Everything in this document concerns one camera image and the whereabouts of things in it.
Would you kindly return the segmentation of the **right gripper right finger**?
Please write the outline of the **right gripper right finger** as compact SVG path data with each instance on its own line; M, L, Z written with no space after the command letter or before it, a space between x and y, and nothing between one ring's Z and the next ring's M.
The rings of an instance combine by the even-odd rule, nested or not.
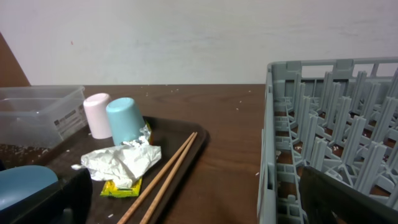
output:
M309 223L397 223L397 210L312 167L303 168L299 192Z

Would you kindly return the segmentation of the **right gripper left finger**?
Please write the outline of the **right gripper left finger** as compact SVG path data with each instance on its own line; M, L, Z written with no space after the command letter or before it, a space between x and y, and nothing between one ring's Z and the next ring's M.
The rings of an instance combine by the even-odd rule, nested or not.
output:
M85 223L93 184L82 169L1 210L1 223Z

